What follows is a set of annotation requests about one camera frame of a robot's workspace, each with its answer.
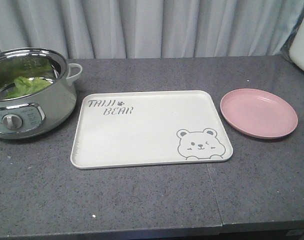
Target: round plate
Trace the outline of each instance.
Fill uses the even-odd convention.
[[[221,99],[220,108],[232,127],[255,138],[281,138],[298,125],[296,111],[286,101],[258,89],[230,91]]]

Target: rectangular tray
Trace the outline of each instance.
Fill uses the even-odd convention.
[[[233,148],[200,90],[84,98],[71,152],[80,169],[226,161]]]

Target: white curtain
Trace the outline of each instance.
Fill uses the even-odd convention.
[[[66,58],[280,53],[304,0],[0,0],[0,51]]]

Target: lettuce leaf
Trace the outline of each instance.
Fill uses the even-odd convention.
[[[14,79],[15,87],[13,90],[9,91],[3,99],[14,99],[29,95],[44,89],[49,86],[51,83],[43,80],[39,77],[35,77],[33,80],[29,80],[26,77],[19,76]]]

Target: bear ear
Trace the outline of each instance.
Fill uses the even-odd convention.
[[[176,135],[181,139],[184,135],[187,135],[189,133],[190,132],[188,130],[180,129],[179,131],[177,131]]]
[[[205,134],[212,135],[213,137],[216,137],[217,134],[218,134],[217,131],[215,131],[215,130],[212,129],[212,128],[206,128],[206,129],[203,130],[203,132],[204,132]]]

